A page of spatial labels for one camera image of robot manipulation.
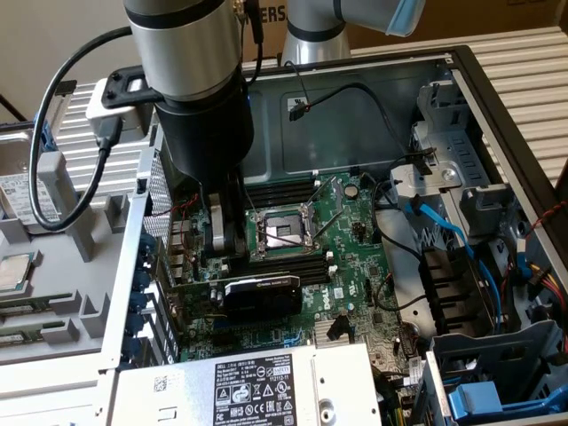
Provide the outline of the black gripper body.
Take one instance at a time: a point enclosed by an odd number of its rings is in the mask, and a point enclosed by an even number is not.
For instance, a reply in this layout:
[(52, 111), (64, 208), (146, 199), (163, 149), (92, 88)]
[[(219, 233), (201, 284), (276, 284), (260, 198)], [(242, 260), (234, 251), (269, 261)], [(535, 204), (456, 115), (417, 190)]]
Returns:
[(199, 184), (208, 215), (206, 257), (246, 257), (241, 163), (254, 138), (246, 85), (231, 83), (206, 99), (155, 108), (172, 163)]

